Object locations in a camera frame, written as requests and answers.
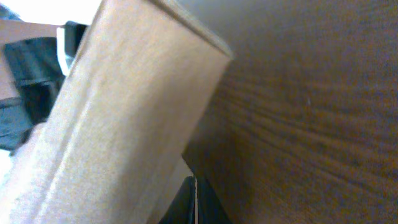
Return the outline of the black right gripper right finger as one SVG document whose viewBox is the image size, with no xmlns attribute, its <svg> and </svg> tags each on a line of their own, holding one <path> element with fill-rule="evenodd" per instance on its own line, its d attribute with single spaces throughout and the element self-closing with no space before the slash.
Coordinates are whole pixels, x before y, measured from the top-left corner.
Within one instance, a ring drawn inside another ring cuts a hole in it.
<svg viewBox="0 0 398 224">
<path fill-rule="evenodd" d="M 209 182 L 197 178 L 198 224 L 231 224 Z"/>
</svg>

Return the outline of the brown cardboard box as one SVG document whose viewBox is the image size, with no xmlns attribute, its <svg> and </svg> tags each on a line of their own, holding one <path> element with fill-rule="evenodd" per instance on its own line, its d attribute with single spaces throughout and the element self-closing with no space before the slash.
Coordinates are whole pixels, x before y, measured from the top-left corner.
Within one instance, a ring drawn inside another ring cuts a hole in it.
<svg viewBox="0 0 398 224">
<path fill-rule="evenodd" d="M 231 57 L 177 1 L 103 1 L 1 222 L 148 221 Z"/>
</svg>

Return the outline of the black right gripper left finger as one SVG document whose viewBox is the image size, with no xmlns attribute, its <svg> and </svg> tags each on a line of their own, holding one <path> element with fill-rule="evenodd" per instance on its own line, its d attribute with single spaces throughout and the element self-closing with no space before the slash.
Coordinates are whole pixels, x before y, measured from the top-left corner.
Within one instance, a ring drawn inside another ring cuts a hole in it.
<svg viewBox="0 0 398 224">
<path fill-rule="evenodd" d="M 196 180 L 186 177 L 159 224 L 194 224 Z"/>
</svg>

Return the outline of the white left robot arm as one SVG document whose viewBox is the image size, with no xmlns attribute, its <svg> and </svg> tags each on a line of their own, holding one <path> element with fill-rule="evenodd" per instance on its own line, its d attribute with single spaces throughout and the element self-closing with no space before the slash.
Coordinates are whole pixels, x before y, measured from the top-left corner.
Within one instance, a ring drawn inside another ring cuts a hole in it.
<svg viewBox="0 0 398 224">
<path fill-rule="evenodd" d="M 1 6 L 2 150 L 16 150 L 47 120 L 87 27 L 25 22 Z"/>
</svg>

